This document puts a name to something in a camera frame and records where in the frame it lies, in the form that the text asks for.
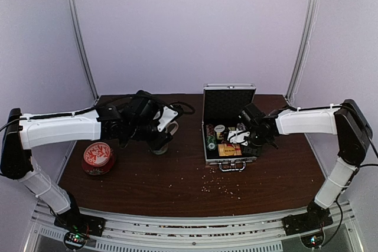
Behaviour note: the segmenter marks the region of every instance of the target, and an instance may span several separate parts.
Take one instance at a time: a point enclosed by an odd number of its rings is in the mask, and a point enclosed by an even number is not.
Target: wooden table
[[[103,96],[101,101],[110,96]],[[192,104],[197,112],[183,116],[169,150],[156,156],[144,142],[130,141],[119,149],[114,168],[103,176],[88,176],[81,168],[84,150],[79,141],[60,181],[81,207],[125,214],[165,217],[214,217],[255,214],[306,206],[324,182],[319,164],[302,134],[280,136],[279,149],[263,154],[243,172],[220,172],[205,166],[201,136],[203,96],[162,95],[166,102]],[[285,105],[282,96],[256,95],[265,113]]]

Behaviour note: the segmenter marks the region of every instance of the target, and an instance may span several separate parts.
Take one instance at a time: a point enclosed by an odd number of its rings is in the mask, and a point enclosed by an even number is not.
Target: red lid
[[[90,145],[84,152],[84,160],[91,166],[103,166],[110,159],[110,146],[103,142]]]

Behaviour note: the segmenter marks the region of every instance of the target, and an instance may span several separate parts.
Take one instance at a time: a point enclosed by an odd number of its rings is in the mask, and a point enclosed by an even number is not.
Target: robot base
[[[309,221],[310,215],[308,212],[299,215],[289,215],[282,219],[283,228],[286,235],[306,233],[311,230],[318,230],[328,225],[333,224],[333,220],[330,214],[325,214],[322,218],[316,221]]]
[[[87,223],[89,226],[89,235],[102,236],[102,232],[105,227],[104,218],[94,217],[92,215],[83,215],[83,214],[80,214],[80,216],[83,218],[83,221]],[[54,225],[56,227],[65,228],[57,218],[55,218]],[[87,227],[80,228],[78,230],[78,233],[86,235]]]

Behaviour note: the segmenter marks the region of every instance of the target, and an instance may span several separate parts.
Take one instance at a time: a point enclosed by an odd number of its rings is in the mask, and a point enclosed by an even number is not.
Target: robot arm
[[[266,143],[277,147],[275,136],[292,133],[328,133],[338,136],[339,153],[335,167],[318,194],[302,216],[283,219],[287,235],[317,229],[320,224],[332,224],[329,207],[344,191],[359,166],[364,161],[373,132],[354,100],[339,105],[312,109],[278,109],[269,115],[253,103],[247,105],[239,118],[246,125],[247,133],[230,132],[229,138],[240,142],[245,150],[259,156]]]
[[[86,231],[74,197],[61,189],[38,166],[31,149],[71,140],[119,139],[125,147],[129,139],[144,140],[152,150],[161,149],[172,139],[165,130],[184,114],[180,105],[168,105],[151,94],[139,91],[121,111],[107,105],[74,113],[21,114],[12,109],[4,134],[0,159],[1,174],[23,183],[54,211],[71,231]]]

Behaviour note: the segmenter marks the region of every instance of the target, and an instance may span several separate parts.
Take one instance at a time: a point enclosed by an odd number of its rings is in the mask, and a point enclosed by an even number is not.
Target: white wall
[[[100,94],[201,93],[255,83],[284,94],[308,0],[76,0]]]
[[[378,145],[378,0],[320,0],[297,106],[322,106],[354,99],[375,133]],[[329,173],[337,157],[337,138],[311,135]],[[377,163],[370,150],[366,162]],[[367,251],[377,251],[378,172],[364,168],[346,192]]]
[[[67,0],[0,0],[0,124],[9,111],[48,113],[92,104],[79,61]],[[67,143],[33,151],[56,178]],[[35,198],[0,178],[1,251],[20,251]]]

